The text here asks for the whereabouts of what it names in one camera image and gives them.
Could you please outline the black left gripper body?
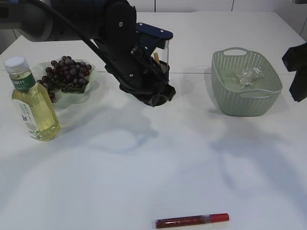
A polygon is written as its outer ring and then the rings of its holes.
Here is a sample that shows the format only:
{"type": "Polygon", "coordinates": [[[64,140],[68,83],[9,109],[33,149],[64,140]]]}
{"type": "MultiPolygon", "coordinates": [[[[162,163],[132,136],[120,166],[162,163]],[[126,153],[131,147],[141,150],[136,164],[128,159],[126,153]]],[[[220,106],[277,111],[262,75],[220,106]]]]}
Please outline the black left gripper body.
{"type": "MultiPolygon", "coordinates": [[[[137,12],[126,0],[99,0],[95,4],[95,43],[105,69],[119,82],[119,88],[146,105],[155,107],[169,85],[152,53],[140,45],[136,32],[137,12]]],[[[170,86],[169,100],[176,94],[170,86]]]]}

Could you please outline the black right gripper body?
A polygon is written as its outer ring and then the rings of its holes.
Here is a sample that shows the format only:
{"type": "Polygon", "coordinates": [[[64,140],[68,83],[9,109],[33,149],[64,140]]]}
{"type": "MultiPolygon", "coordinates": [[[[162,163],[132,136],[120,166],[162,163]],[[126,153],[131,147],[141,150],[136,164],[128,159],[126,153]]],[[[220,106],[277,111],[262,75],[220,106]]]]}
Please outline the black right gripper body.
{"type": "Polygon", "coordinates": [[[282,57],[288,72],[295,72],[289,88],[294,101],[300,102],[307,97],[307,44],[291,47],[282,57]]]}

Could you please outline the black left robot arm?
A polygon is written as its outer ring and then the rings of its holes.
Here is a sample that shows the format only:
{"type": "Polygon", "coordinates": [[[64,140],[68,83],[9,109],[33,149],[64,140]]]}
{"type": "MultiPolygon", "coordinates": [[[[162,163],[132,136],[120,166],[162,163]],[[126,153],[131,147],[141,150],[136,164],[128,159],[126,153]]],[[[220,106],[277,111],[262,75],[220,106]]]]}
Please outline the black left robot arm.
{"type": "Polygon", "coordinates": [[[137,22],[126,0],[3,0],[1,29],[32,42],[81,40],[105,63],[122,91],[155,107],[171,101],[169,65],[154,51],[168,49],[170,31],[137,22]]]}

